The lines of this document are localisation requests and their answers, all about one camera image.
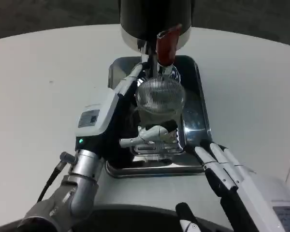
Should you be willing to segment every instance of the round white table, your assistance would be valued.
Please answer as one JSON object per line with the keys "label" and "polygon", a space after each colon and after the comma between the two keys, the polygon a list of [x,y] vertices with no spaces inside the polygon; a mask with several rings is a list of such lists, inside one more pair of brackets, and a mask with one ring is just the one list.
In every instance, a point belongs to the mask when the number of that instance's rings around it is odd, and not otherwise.
{"label": "round white table", "polygon": [[[290,46],[193,28],[178,54],[191,56],[199,65],[214,141],[230,147],[257,172],[286,180]],[[110,64],[136,55],[122,41],[119,25],[0,39],[0,225],[22,218],[60,153],[73,153],[79,114],[103,94]],[[96,204],[174,209],[186,201],[196,216],[230,226],[204,176],[114,179],[103,171],[99,184]]]}

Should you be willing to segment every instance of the metal tray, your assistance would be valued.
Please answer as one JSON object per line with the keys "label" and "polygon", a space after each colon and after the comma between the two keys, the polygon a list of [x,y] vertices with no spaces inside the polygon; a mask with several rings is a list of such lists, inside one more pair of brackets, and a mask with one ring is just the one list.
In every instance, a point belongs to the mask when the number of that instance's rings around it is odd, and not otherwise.
{"label": "metal tray", "polygon": [[[132,68],[141,61],[140,57],[122,57],[114,61],[109,69],[110,88],[115,88],[125,78]],[[202,139],[211,140],[211,130],[208,122],[201,78],[197,64],[188,56],[176,56],[175,67],[181,75],[181,84],[186,90],[186,103],[182,113],[182,125],[179,127],[181,146],[184,150],[171,156],[135,156],[131,167],[116,169],[108,162],[107,172],[114,177],[140,177],[157,175],[200,174],[202,166],[193,155],[193,148]]]}

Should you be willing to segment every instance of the gray carpet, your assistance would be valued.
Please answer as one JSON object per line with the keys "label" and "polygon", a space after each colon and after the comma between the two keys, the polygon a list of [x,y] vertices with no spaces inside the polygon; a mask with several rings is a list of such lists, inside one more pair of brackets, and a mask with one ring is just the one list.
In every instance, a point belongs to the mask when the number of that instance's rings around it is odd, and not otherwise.
{"label": "gray carpet", "polygon": [[[113,23],[117,0],[0,0],[0,38]],[[290,44],[290,0],[196,0],[192,25]]]}

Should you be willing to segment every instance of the espresso machine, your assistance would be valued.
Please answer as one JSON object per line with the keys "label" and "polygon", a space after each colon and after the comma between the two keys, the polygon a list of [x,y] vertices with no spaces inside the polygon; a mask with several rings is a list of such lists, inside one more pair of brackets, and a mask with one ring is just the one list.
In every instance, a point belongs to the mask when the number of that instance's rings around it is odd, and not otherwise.
{"label": "espresso machine", "polygon": [[[124,166],[107,162],[106,170],[119,178],[201,173],[202,166],[194,158],[191,148],[200,145],[203,139],[211,140],[211,130],[200,73],[192,58],[175,55],[189,39],[195,1],[120,0],[118,3],[122,39],[131,49],[140,52],[140,56],[116,59],[109,68],[108,87],[115,89],[137,64],[146,62],[148,66],[139,75],[138,86],[157,75],[170,76],[184,88],[185,103],[172,143],[157,145],[149,141],[132,146],[131,155],[126,156],[132,160]],[[125,138],[135,137],[138,133],[140,120],[133,111],[137,110],[131,110],[123,134]]]}

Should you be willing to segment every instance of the white robotic hand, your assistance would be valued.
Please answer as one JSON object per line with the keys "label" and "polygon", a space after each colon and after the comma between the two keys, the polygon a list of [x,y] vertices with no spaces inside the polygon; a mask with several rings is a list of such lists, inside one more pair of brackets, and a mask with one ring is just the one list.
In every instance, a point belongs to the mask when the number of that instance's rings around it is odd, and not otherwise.
{"label": "white robotic hand", "polygon": [[202,143],[195,152],[235,232],[290,231],[290,190],[284,181],[257,175],[215,143]]}

